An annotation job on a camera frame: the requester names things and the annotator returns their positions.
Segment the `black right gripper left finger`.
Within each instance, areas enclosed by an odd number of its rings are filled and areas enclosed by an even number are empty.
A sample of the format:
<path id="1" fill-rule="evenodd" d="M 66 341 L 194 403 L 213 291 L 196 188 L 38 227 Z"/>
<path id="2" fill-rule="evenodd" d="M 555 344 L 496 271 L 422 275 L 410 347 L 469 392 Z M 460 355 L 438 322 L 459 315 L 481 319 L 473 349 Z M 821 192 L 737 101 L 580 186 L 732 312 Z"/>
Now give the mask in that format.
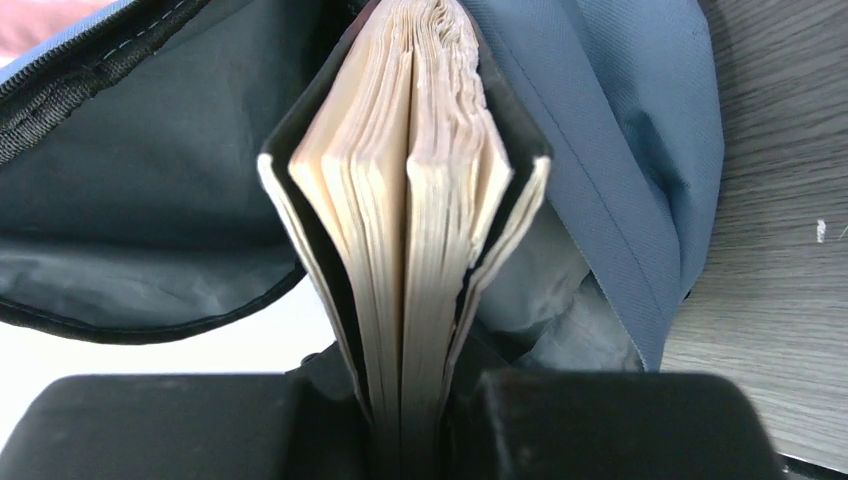
<path id="1" fill-rule="evenodd" d="M 339 349 L 283 374 L 76 375 L 1 453 L 5 479 L 364 479 L 366 430 Z"/>

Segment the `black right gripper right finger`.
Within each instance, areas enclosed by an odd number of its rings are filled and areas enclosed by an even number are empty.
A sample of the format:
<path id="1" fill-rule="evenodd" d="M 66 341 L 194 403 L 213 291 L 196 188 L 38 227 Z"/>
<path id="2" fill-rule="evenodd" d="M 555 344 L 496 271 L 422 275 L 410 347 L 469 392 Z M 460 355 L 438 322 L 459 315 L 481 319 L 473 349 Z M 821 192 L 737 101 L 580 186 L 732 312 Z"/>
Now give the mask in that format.
<path id="1" fill-rule="evenodd" d="M 473 332 L 447 411 L 448 479 L 781 479 L 752 403 L 701 373 L 566 372 L 512 365 Z"/>

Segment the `Three Days to See book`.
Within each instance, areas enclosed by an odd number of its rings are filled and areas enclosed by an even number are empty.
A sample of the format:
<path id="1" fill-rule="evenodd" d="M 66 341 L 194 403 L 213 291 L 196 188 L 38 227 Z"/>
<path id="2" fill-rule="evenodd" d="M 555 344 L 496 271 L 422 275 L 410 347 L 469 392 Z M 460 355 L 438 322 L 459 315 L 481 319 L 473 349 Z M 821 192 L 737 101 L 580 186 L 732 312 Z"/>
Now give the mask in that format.
<path id="1" fill-rule="evenodd" d="M 553 151 L 458 1 L 371 1 L 258 157 L 370 426 L 377 473 L 433 479 L 484 289 Z"/>

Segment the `blue backpack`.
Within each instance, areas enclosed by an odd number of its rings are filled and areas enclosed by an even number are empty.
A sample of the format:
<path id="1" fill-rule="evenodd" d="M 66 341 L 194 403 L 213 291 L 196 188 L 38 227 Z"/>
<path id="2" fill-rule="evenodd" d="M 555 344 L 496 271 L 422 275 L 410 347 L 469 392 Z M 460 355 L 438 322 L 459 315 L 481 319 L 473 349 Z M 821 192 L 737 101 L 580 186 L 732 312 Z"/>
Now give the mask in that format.
<path id="1" fill-rule="evenodd" d="M 104 344 L 303 278 L 256 155 L 358 1 L 116 1 L 1 70 L 1 319 Z M 547 197 L 644 366 L 701 273 L 724 158 L 694 1 L 470 1 L 553 148 Z"/>

